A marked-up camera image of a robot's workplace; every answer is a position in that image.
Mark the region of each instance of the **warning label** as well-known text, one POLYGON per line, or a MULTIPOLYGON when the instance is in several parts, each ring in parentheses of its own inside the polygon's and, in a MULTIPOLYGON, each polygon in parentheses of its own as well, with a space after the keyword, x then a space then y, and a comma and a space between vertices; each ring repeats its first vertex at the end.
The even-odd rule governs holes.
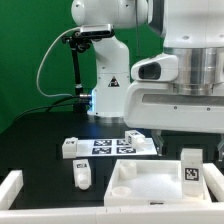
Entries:
POLYGON ((119 83, 115 77, 112 78, 108 87, 119 87, 119 83))

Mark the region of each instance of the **white tray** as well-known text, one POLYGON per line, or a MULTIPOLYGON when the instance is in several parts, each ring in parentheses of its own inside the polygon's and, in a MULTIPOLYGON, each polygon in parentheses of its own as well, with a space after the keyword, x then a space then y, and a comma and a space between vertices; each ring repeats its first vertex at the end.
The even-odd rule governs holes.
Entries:
POLYGON ((204 179, 203 197, 183 197, 180 176, 180 161, 117 160, 105 193, 104 205, 117 206, 211 202, 204 179), (122 162, 127 161, 134 162, 137 167, 137 176, 129 180, 121 178, 120 175, 120 165, 122 162), (112 195, 112 191, 117 187, 129 188, 131 192, 128 196, 114 196, 112 195))

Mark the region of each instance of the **green wall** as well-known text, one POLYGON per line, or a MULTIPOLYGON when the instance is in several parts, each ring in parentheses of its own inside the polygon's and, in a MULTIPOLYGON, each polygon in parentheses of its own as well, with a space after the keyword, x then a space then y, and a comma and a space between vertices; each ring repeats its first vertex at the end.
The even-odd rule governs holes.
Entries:
MULTIPOLYGON (((0 1, 0 132, 25 110, 49 105, 36 89, 36 73, 46 50, 55 38, 75 26, 71 17, 72 0, 0 1)), ((130 49, 131 65, 161 52, 162 40, 144 25, 140 28, 140 55, 136 33, 116 30, 119 40, 130 49)), ((80 55, 81 78, 88 91, 96 83, 94 51, 80 55)), ((41 87, 49 94, 74 93, 70 49, 58 43, 41 75, 41 87)))

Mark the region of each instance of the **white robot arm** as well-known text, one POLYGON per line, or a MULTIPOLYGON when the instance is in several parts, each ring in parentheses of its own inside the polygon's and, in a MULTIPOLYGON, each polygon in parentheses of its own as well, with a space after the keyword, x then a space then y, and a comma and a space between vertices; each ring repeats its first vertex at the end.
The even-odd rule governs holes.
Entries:
POLYGON ((165 37, 164 51, 133 66, 136 81, 128 89, 125 122, 224 133, 224 1, 149 0, 149 5, 149 25, 165 37))
MULTIPOLYGON (((91 35, 106 24, 114 28, 134 27, 136 16, 142 24, 147 19, 147 6, 146 0, 74 0, 72 16, 78 26, 88 29, 86 35, 91 35)), ((92 107, 88 114, 109 122, 122 122, 125 95, 130 85, 129 50, 115 37, 93 38, 92 43, 96 54, 97 85, 92 91, 92 107)))

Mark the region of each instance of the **black table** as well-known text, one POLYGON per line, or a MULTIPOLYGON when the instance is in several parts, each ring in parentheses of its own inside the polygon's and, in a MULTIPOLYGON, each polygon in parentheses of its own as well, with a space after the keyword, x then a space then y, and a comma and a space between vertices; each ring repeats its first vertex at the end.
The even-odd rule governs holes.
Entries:
MULTIPOLYGON (((75 188, 73 159, 62 158, 61 146, 68 137, 123 138, 126 130, 125 124, 94 123, 87 115, 73 112, 33 113, 20 118, 0 135, 0 183, 10 170, 23 170, 24 187, 11 209, 103 206, 118 157, 90 158, 92 186, 81 191, 75 188)), ((149 130, 140 131, 150 137, 149 130)), ((196 147, 204 149, 204 161, 212 162, 220 141, 215 134, 164 132, 163 137, 168 149, 163 159, 179 159, 183 147, 196 147)))

